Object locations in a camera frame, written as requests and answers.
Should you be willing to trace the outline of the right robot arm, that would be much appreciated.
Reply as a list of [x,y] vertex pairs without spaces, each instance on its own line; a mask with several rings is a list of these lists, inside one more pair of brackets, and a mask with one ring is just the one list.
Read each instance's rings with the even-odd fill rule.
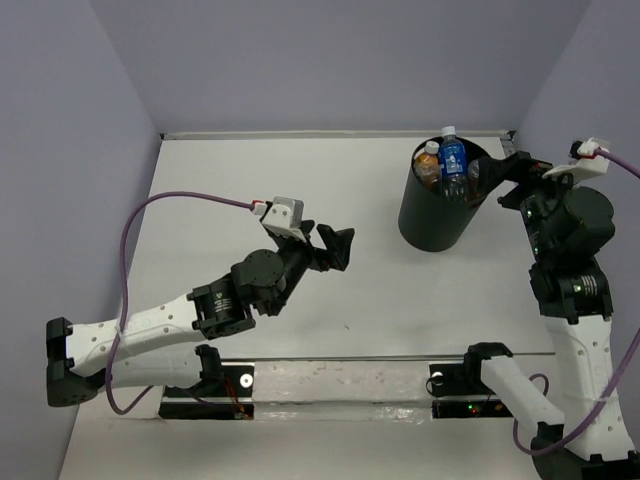
[[479,161],[479,187],[514,188],[499,204],[521,214],[534,256],[530,284],[554,347],[564,404],[556,407],[522,373],[501,343],[469,346],[460,368],[470,391],[488,389],[510,411],[514,425],[533,434],[521,452],[542,479],[636,479],[639,451],[625,426],[617,384],[639,346],[634,339],[613,365],[613,300],[596,261],[613,238],[614,208],[583,186],[604,168],[583,162],[553,167],[517,151],[504,160]]

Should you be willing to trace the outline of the orange juice bottle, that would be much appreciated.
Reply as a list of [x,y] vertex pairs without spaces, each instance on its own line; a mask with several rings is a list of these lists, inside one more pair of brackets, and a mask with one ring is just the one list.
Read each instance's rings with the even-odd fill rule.
[[436,190],[441,178],[441,167],[438,158],[439,147],[440,145],[436,141],[427,141],[423,151],[416,156],[413,163],[415,174],[423,185],[431,191]]

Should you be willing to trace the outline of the small bottle red cap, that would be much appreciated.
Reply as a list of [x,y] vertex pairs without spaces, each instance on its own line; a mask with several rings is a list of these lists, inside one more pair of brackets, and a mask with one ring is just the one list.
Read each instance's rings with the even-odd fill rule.
[[479,160],[475,159],[468,164],[469,192],[472,196],[478,195],[479,177],[480,164]]

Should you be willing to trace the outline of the clear bottle blue label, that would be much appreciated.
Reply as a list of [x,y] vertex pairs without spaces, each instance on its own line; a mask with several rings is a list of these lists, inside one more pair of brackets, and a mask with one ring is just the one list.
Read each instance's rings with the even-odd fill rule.
[[451,201],[465,202],[468,197],[469,179],[464,144],[458,139],[454,126],[443,127],[441,135],[438,158],[441,166],[442,195]]

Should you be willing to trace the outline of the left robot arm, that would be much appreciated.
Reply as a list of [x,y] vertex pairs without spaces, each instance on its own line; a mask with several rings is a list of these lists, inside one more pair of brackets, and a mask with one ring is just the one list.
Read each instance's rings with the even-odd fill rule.
[[253,251],[220,279],[135,313],[125,324],[116,319],[92,324],[64,317],[49,320],[48,405],[68,407],[95,398],[108,377],[110,359],[120,363],[174,344],[229,337],[254,328],[255,315],[279,315],[306,271],[348,267],[354,237],[352,228],[335,231],[305,220],[301,237],[274,235],[276,250]]

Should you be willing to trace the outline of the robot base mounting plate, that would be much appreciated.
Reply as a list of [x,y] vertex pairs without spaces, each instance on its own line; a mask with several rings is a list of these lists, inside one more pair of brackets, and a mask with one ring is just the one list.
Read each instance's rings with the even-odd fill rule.
[[227,361],[218,386],[165,388],[165,419],[409,422],[508,418],[487,390],[451,382],[456,358],[354,357]]

